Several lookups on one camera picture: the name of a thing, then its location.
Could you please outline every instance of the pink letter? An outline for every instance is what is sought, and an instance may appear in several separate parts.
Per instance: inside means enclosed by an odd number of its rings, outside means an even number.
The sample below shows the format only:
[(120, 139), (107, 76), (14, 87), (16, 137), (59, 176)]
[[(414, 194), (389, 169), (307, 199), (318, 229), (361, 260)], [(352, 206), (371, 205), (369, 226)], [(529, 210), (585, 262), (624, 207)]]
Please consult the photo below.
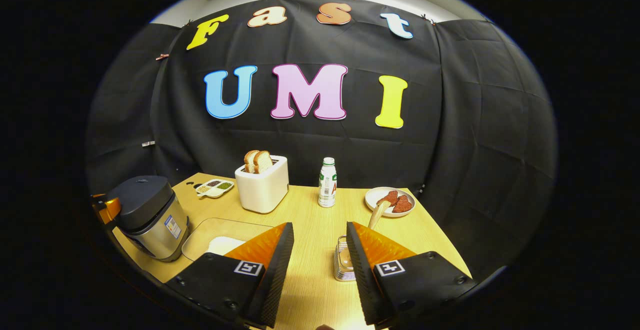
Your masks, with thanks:
[(342, 120), (347, 116), (343, 109), (343, 77), (349, 70), (343, 65), (324, 65), (309, 84), (297, 65), (279, 65), (273, 68), (278, 76), (278, 99), (271, 117), (292, 118), (295, 111), (290, 106), (289, 97), (302, 117), (307, 117), (311, 106), (320, 97), (320, 104), (313, 112), (323, 120)]

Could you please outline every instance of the rice cooker lid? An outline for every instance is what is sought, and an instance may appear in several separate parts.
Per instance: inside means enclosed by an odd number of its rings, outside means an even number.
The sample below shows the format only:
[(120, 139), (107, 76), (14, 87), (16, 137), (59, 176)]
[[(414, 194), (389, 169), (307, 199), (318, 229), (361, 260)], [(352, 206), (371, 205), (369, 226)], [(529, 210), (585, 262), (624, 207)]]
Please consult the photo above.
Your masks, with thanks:
[(171, 199), (174, 191), (162, 176), (133, 177), (109, 191), (109, 198), (119, 198), (119, 226), (133, 230), (151, 220)]

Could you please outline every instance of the wooden table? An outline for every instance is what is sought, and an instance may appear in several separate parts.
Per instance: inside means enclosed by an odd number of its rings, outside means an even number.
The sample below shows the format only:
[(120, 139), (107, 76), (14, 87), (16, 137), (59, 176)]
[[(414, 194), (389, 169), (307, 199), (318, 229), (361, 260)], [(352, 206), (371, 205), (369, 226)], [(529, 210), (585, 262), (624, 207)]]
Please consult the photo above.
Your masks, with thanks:
[[(186, 184), (190, 181), (199, 184), (213, 178), (227, 179), (197, 173), (173, 187), (190, 218), (191, 230), (211, 217), (269, 226), (293, 223), (295, 243), (279, 302), (276, 330), (314, 329), (322, 324), (336, 330), (373, 328), (365, 324), (356, 282), (336, 280), (332, 262), (338, 237), (346, 233), (347, 221), (368, 225), (371, 210), (364, 202), (364, 195), (369, 189), (339, 188), (336, 204), (324, 208), (318, 205), (317, 187), (290, 186), (275, 210), (260, 214), (242, 208), (236, 186), (219, 198), (208, 198), (197, 197), (194, 186)], [(471, 275), (453, 244), (418, 201), (407, 216), (382, 217), (377, 223), (375, 231), (409, 250), (418, 254), (437, 251), (466, 275)], [(160, 282), (167, 282), (192, 263), (184, 255), (174, 262), (151, 259), (135, 248), (118, 228), (113, 232), (135, 263)]]

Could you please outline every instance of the sticker label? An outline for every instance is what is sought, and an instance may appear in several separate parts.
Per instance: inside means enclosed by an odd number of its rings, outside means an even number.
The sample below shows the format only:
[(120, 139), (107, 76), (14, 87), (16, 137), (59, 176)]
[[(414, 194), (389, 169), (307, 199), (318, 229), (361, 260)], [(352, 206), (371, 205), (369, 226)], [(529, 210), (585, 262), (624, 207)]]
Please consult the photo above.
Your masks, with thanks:
[(169, 218), (167, 218), (164, 223), (164, 225), (167, 227), (167, 229), (169, 229), (169, 232), (171, 232), (174, 238), (178, 239), (180, 233), (182, 232), (182, 229), (180, 228), (180, 226), (178, 226), (178, 223), (176, 223), (173, 216), (169, 215)]
[(260, 262), (240, 261), (233, 272), (242, 273), (242, 275), (258, 276), (263, 264)]
[(383, 262), (382, 264), (377, 264), (376, 267), (380, 276), (389, 276), (395, 273), (405, 272), (405, 268), (402, 267), (398, 260)]

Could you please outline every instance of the white toaster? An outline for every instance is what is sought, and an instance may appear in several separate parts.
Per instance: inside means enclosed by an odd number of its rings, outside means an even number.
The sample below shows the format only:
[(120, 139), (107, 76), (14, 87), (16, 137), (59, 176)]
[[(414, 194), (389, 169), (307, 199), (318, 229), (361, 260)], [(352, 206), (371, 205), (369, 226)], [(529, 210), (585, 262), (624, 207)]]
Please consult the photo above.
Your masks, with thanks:
[(235, 171), (235, 183), (244, 209), (257, 213), (270, 213), (289, 191), (287, 158), (271, 156), (274, 163), (265, 173), (247, 173), (245, 166)]

